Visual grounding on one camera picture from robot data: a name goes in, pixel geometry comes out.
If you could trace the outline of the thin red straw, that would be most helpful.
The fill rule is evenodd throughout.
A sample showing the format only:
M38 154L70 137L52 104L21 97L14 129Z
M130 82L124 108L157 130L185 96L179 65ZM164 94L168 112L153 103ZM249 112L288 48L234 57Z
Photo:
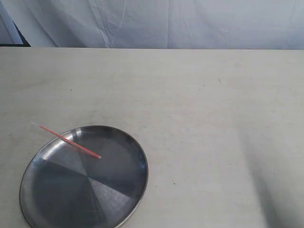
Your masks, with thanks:
M72 146L74 146L74 147L82 150L83 152L85 152L85 153L87 153L87 154L89 154L91 156L94 156L94 157L96 157L98 159L101 159L101 156L98 155L97 153L95 153L95 152L93 152L93 151L91 151L91 150L89 150L89 149L87 149L87 148L85 148L85 147L83 147L83 146L81 146L81 145L79 145L79 144L77 144L77 143L75 143L75 142L73 142L73 141L65 138L64 136L62 136L62 135L60 135L58 133L56 133L56 132L54 132L54 131L52 131L52 130L50 130L50 129L48 129L48 128L40 125L40 124L37 124L37 123L35 123L33 121L31 121L31 124L34 125L34 126L36 126L36 127L38 127L38 128L41 128L41 129L47 131L48 133L56 136L57 138L61 139L62 141L64 141L64 142L66 142L66 143L68 143L68 144L70 144L70 145L72 145Z

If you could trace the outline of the black framed board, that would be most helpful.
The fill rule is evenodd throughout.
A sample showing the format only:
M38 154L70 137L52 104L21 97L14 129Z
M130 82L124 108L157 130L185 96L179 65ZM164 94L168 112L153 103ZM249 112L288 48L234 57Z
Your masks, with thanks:
M22 35L17 25L14 23L14 26L18 32L20 41L13 41L11 44L5 44L3 42L0 43L1 47L31 47L31 45L27 42L25 37Z

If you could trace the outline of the round stainless steel plate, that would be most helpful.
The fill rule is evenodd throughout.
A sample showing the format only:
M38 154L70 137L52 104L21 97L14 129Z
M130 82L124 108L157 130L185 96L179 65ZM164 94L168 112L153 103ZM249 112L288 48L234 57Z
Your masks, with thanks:
M19 204L33 228L117 228L140 204L148 162L128 133L102 125L82 126L63 136L98 159L55 138L24 171Z

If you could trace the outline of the white backdrop cloth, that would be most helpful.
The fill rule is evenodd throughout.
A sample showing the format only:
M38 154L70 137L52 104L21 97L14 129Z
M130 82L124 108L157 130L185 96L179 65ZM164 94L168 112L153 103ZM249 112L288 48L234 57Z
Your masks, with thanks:
M3 0L33 47L303 49L301 0Z

